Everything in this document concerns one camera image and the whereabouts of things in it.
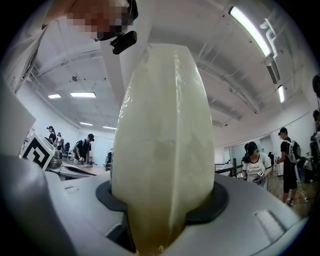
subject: white ceiling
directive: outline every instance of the white ceiling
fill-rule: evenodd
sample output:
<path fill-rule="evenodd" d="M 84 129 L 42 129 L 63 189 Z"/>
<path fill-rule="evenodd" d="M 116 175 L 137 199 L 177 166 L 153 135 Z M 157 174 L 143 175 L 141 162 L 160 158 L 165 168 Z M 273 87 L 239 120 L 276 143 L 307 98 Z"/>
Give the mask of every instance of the white ceiling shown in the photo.
<path fill-rule="evenodd" d="M 137 0 L 138 7 L 145 1 L 149 0 Z M 244 2 L 254 13 L 252 20 L 257 25 L 271 12 L 260 1 Z M 267 104 L 280 104 L 264 55 L 247 31 L 228 14 L 231 6 L 232 1 L 228 0 L 155 0 L 155 8 L 142 9 L 138 18 L 144 23 L 152 19 L 151 32 L 147 34 L 149 43 L 189 48 L 202 77 L 212 124 L 218 127 L 229 122 L 240 124 L 245 113 L 259 113 Z M 122 58 L 130 58 L 130 48 L 126 51 Z M 31 79 L 44 97 L 55 93 L 62 96 L 49 102 L 75 124 L 91 123 L 95 130 L 116 127 L 120 110 L 114 94 L 117 80 L 113 77 L 115 72 L 106 68 L 107 61 L 99 42 L 94 42 L 90 34 L 79 32 L 66 19 L 60 19 L 49 25 L 43 37 Z M 134 69 L 133 66 L 121 70 L 120 63 L 116 70 L 123 77 L 126 70 Z M 287 95 L 292 90 L 287 86 Z M 95 92 L 96 98 L 72 98 L 70 92 Z"/>

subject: table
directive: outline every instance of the table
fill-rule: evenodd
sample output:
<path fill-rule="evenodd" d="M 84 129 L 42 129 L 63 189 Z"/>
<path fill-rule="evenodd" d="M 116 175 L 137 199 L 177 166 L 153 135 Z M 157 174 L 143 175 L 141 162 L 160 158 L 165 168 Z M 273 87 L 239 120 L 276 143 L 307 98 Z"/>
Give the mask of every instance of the table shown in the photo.
<path fill-rule="evenodd" d="M 76 167 L 76 168 L 79 168 L 85 172 L 92 173 L 95 175 L 101 175 L 101 174 L 105 174 L 107 172 L 106 168 L 99 167 L 97 165 L 93 165 L 91 168 L 83 168 L 80 164 L 70 164 L 67 162 L 63 162 L 62 166 L 63 167 Z"/>

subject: fluorescent light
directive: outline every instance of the fluorescent light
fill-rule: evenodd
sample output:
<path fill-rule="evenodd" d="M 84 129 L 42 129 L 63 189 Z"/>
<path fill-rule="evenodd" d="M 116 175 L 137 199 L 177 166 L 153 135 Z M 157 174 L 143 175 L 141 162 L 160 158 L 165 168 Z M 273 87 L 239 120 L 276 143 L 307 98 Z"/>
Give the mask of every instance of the fluorescent light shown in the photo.
<path fill-rule="evenodd" d="M 284 87 L 282 85 L 278 87 L 278 92 L 280 96 L 280 102 L 282 103 L 285 101 Z"/>
<path fill-rule="evenodd" d="M 231 7 L 229 14 L 234 17 L 250 33 L 250 35 L 260 47 L 264 56 L 267 57 L 271 53 L 271 51 L 264 38 L 256 29 L 255 25 L 253 25 L 252 22 L 235 6 Z"/>
<path fill-rule="evenodd" d="M 53 94 L 53 95 L 49 95 L 48 97 L 49 97 L 50 99 L 61 98 L 60 94 Z"/>
<path fill-rule="evenodd" d="M 86 122 L 79 122 L 79 123 L 82 125 L 85 125 L 85 126 L 93 126 L 93 124 L 91 124 L 91 123 L 86 123 Z"/>
<path fill-rule="evenodd" d="M 108 126 L 102 126 L 105 129 L 110 129 L 110 130 L 116 130 L 117 128 L 113 128 L 113 127 L 108 127 Z"/>
<path fill-rule="evenodd" d="M 72 97 L 82 97 L 82 98 L 95 98 L 96 94 L 94 92 L 71 92 Z"/>

